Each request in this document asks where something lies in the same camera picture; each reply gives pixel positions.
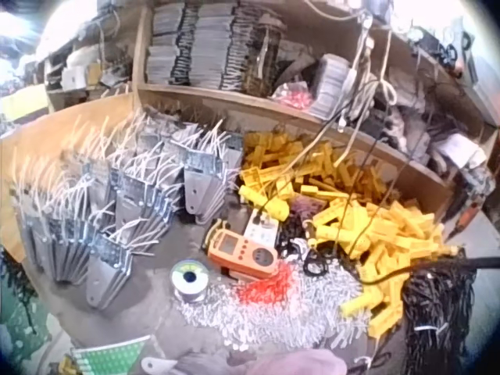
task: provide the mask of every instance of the hanging cable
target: hanging cable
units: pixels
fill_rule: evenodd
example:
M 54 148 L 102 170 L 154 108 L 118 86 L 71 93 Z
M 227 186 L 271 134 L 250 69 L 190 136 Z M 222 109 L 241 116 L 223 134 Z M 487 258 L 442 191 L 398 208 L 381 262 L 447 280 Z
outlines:
M 338 22 L 344 22 L 344 21 L 350 21 L 350 20 L 355 20 L 359 16 L 361 16 L 364 11 L 357 12 L 355 14 L 352 14 L 350 16 L 345 16 L 345 17 L 336 17 L 332 16 L 331 14 L 325 13 L 324 11 L 318 9 L 314 4 L 311 3 L 310 0 L 304 0 L 304 3 L 309 6 L 316 14 L 319 14 L 320 16 L 324 18 L 328 18 L 329 20 L 333 21 L 338 21 Z

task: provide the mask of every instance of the wooden shelving unit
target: wooden shelving unit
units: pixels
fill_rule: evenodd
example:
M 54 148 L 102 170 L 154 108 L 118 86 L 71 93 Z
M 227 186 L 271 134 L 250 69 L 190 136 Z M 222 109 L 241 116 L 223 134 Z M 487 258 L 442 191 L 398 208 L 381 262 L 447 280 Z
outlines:
M 263 3 L 259 0 L 254 0 L 254 2 Z M 310 44 L 316 57 L 333 52 L 352 61 L 355 54 L 355 44 L 359 36 L 357 22 L 336 23 L 327 20 L 315 14 L 302 0 L 287 0 L 286 2 L 278 0 L 263 4 L 282 16 L 285 24 L 288 25 L 287 39 Z M 324 4 L 322 6 L 321 2 L 319 2 L 319 5 L 323 11 L 337 16 L 347 14 L 345 9 L 333 8 Z M 257 115 L 267 120 L 285 122 L 287 125 L 313 133 L 316 133 L 321 127 L 322 123 L 316 117 L 272 102 L 267 98 L 256 98 L 235 92 L 209 90 L 199 87 L 148 84 L 145 77 L 145 65 L 148 46 L 152 39 L 152 18 L 153 11 L 148 7 L 144 7 L 139 22 L 134 57 L 133 85 L 134 106 L 136 108 L 153 103 L 161 98 L 174 100 L 182 98 L 186 103 L 196 105 L 210 106 L 211 103 L 217 102 L 219 105 L 222 104 L 224 109 L 242 116 L 245 114 Z M 385 48 L 387 31 L 373 30 L 371 36 L 376 43 L 373 51 L 373 66 L 377 68 Z M 398 67 L 407 73 L 416 72 L 416 59 L 412 56 L 407 40 L 398 35 L 394 35 L 392 38 L 389 66 Z M 421 52 L 418 73 L 425 77 L 434 77 L 437 74 L 438 85 L 427 82 L 427 86 L 434 86 L 436 96 L 439 97 L 441 104 L 452 113 L 457 111 L 459 120 L 470 125 L 471 136 L 478 134 L 478 129 L 483 126 L 479 110 L 468 97 L 460 94 L 459 85 L 449 76 L 445 69 L 425 52 Z M 345 129 L 344 133 L 329 130 L 327 137 L 346 143 L 352 132 L 353 129 L 351 128 Z M 368 152 L 373 143 L 374 139 L 371 136 L 359 133 L 353 148 L 361 152 Z M 401 169 L 408 162 L 406 155 L 381 143 L 376 145 L 373 156 L 384 160 L 397 169 Z M 444 182 L 436 173 L 425 166 L 413 161 L 402 172 L 398 180 L 398 188 L 403 194 L 416 196 L 424 207 L 433 211 L 439 211 L 446 206 L 452 195 L 452 186 L 450 184 Z

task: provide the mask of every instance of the multimeter display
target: multimeter display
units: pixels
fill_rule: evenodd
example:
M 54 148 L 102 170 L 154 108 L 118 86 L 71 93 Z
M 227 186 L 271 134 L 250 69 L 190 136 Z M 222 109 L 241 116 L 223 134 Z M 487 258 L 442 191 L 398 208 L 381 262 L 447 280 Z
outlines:
M 229 270 L 264 279 L 277 272 L 276 249 L 246 237 L 219 229 L 210 240 L 209 258 Z
M 220 244 L 219 250 L 221 252 L 225 252 L 229 255 L 232 255 L 234 253 L 234 250 L 236 248 L 236 244 L 238 243 L 238 238 L 230 236 L 229 234 L 225 234 L 224 238 L 222 239 L 222 243 Z

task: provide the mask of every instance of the workbench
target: workbench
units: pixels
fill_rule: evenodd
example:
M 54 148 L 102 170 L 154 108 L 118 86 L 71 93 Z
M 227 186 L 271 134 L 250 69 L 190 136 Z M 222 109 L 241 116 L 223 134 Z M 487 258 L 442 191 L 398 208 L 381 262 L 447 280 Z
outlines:
M 250 210 L 246 205 L 239 205 L 236 198 L 230 197 L 228 201 L 222 215 L 228 215 L 231 230 L 243 233 Z M 210 224 L 201 227 L 189 223 L 189 219 L 184 216 L 175 218 L 162 242 L 151 250 L 154 257 L 134 258 L 130 279 L 104 311 L 87 304 L 84 284 L 79 287 L 55 284 L 35 270 L 27 259 L 23 266 L 39 298 L 78 347 L 110 345 L 152 334 L 166 359 L 178 359 L 189 351 L 213 353 L 223 348 L 222 335 L 212 328 L 187 325 L 174 306 L 170 270 L 177 262 L 197 259 L 207 266 L 211 277 L 221 276 L 220 270 L 200 249 Z M 328 340 L 319 344 L 330 347 Z M 335 349 L 334 354 L 352 367 L 354 358 L 367 355 L 367 345 L 367 336 L 362 335 L 346 349 Z M 368 350 L 373 351 L 373 346 L 371 341 Z M 390 361 L 370 373 L 400 374 L 404 347 L 404 330 L 400 328 L 384 348 L 384 352 L 392 353 Z M 279 351 L 276 345 L 269 343 L 259 348 L 256 355 Z

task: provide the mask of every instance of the red plastic pieces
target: red plastic pieces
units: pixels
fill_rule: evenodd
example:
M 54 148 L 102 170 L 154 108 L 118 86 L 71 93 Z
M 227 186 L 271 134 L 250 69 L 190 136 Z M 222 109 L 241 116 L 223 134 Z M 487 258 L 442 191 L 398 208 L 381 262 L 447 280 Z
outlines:
M 269 279 L 254 281 L 241 286 L 237 296 L 241 303 L 275 304 L 288 299 L 288 292 L 294 283 L 292 268 L 288 263 L 281 262 L 276 275 Z

